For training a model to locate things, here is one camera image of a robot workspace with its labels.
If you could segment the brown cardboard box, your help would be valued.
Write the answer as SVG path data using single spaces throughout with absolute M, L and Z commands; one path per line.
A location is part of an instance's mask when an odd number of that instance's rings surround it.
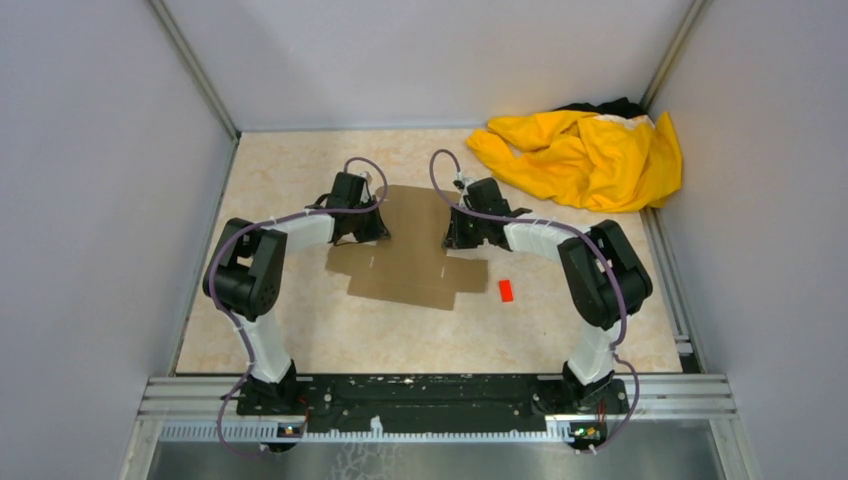
M 487 290 L 486 260 L 452 257 L 443 247 L 452 209 L 434 190 L 391 185 L 379 213 L 388 239 L 328 252 L 326 270 L 349 277 L 349 295 L 450 311 L 457 294 Z

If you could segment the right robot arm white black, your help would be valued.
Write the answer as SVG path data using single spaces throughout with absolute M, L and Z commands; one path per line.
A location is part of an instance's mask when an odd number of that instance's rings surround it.
M 587 230 L 512 209 L 492 178 L 459 173 L 460 199 L 451 205 L 443 242 L 449 250 L 485 243 L 539 256 L 562 267 L 572 302 L 584 321 L 577 347 L 563 367 L 563 398 L 576 412 L 590 411 L 611 381 L 614 352 L 627 322 L 653 293 L 653 283 L 622 227 L 604 220 Z

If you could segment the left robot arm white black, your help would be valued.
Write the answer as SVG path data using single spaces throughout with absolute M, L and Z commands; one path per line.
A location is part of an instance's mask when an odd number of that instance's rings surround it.
M 331 190 L 281 219 L 228 220 L 203 278 L 203 292 L 234 323 L 248 355 L 237 388 L 242 415 L 285 414 L 299 405 L 297 369 L 275 317 L 287 256 L 346 236 L 360 243 L 390 236 L 380 199 L 364 174 L 342 171 Z

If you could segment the small red block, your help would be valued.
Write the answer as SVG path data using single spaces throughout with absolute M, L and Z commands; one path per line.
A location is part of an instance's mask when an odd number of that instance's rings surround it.
M 512 283 L 509 279 L 502 279 L 498 282 L 499 294 L 503 303 L 511 303 L 514 301 L 514 291 Z

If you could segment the yellow cloth garment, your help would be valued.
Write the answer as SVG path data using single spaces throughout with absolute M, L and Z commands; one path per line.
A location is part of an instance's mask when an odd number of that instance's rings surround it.
M 537 199 L 601 213 L 661 208 L 683 186 L 672 120 L 578 110 L 488 121 L 466 140 L 492 175 Z

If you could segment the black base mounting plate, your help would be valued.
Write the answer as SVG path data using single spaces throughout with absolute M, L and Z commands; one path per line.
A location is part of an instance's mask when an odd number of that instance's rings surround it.
M 560 375 L 542 374 L 315 374 L 297 376 L 308 433 L 473 434 L 540 432 L 553 415 L 624 414 L 619 379 L 597 394 L 573 399 Z

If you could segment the black cloth behind yellow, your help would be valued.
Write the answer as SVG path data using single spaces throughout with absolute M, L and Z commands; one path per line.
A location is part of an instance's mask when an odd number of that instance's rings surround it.
M 625 119 L 633 119 L 647 114 L 647 111 L 642 106 L 638 103 L 631 102 L 627 97 L 620 97 L 597 105 L 588 102 L 571 103 L 557 107 L 555 111 L 589 112 L 599 115 L 614 115 Z

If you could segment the aluminium frame rail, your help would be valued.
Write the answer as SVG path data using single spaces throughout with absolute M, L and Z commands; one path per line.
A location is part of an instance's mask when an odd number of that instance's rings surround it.
M 728 381 L 711 374 L 619 375 L 574 406 L 558 375 L 307 375 L 292 405 L 263 407 L 234 379 L 151 379 L 138 417 L 171 441 L 296 443 L 573 443 L 639 421 L 728 420 Z

